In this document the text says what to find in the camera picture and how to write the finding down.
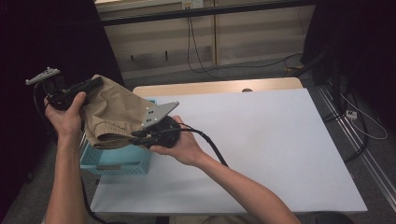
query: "person's right hand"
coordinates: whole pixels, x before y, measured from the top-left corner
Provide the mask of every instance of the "person's right hand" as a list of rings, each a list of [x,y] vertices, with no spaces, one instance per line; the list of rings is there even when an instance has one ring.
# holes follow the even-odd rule
[[[179,116],[174,116],[173,119],[177,123],[183,123]],[[192,166],[197,166],[200,161],[207,157],[207,154],[202,151],[194,135],[190,132],[181,132],[180,138],[172,148],[152,146],[150,150],[161,155],[172,156],[181,163]]]

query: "metal bracket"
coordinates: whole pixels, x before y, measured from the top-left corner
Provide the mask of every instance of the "metal bracket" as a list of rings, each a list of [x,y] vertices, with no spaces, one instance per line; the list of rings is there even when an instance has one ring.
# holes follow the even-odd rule
[[[146,117],[142,122],[142,127],[148,128],[156,123],[159,123],[178,105],[178,101],[175,101],[173,103],[168,103],[164,105],[154,105],[151,107],[147,107]]]
[[[60,73],[61,73],[61,71],[59,69],[47,67],[46,71],[38,74],[36,77],[34,77],[30,80],[26,79],[25,82],[26,82],[26,85],[31,85],[31,84],[37,83],[38,81],[44,80],[48,77],[53,77],[55,75],[58,75]]]

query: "person's left hand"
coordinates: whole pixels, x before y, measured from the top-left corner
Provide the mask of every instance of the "person's left hand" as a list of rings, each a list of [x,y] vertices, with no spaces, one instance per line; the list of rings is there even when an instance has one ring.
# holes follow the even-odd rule
[[[80,115],[81,106],[84,104],[86,97],[85,92],[80,92],[73,100],[73,104],[66,110],[60,111],[48,105],[47,99],[44,104],[47,105],[46,116],[52,123],[59,138],[71,138],[70,140],[79,140],[81,138],[81,122]]]

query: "white cable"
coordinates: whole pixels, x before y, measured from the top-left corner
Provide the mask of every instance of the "white cable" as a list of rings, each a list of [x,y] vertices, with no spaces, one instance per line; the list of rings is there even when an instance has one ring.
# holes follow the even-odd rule
[[[385,130],[385,128],[382,126],[382,125],[380,125],[378,122],[376,122],[374,119],[372,119],[370,116],[368,116],[367,114],[365,114],[363,111],[361,111],[361,110],[359,110],[356,106],[354,106],[352,103],[350,103],[349,101],[348,101],[348,99],[343,95],[343,94],[341,94],[341,96],[344,98],[344,100],[346,100],[350,105],[352,105],[352,107],[353,108],[355,108],[356,110],[358,110],[359,112],[361,112],[363,115],[365,115],[367,118],[369,118],[370,120],[372,120],[376,125],[378,125],[378,127],[380,127],[382,130],[384,130],[384,132],[385,132],[385,137],[374,137],[374,136],[372,136],[372,135],[370,135],[370,134],[368,134],[368,133],[365,133],[364,131],[362,131],[360,128],[358,128],[356,125],[355,125],[355,123],[353,122],[353,119],[351,119],[350,121],[351,121],[351,123],[352,123],[352,125],[359,131],[359,132],[361,132],[361,133],[364,133],[364,134],[366,134],[367,136],[369,136],[369,137],[371,137],[371,138],[374,138],[374,139],[376,139],[376,140],[384,140],[384,139],[386,139],[387,137],[388,137],[388,132],[387,132],[387,130]]]

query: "hand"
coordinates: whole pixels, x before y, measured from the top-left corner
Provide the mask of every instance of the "hand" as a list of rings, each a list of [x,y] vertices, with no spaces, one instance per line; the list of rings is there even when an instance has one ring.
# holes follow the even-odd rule
[[[46,116],[52,123],[59,138],[71,138],[70,140],[78,141],[81,136],[81,122],[80,115],[81,106],[84,104],[86,97],[85,92],[80,92],[73,100],[73,104],[66,110],[60,111],[48,105],[47,99],[44,99],[44,104],[48,105],[46,108]]]
[[[183,120],[179,116],[174,116],[173,119],[177,123],[183,123]],[[180,125],[181,128],[188,128],[184,125]],[[183,164],[197,166],[199,161],[207,156],[198,143],[196,142],[194,135],[189,132],[181,132],[180,138],[174,147],[161,147],[161,146],[152,146],[150,150],[157,152],[161,155],[169,155],[177,159]]]

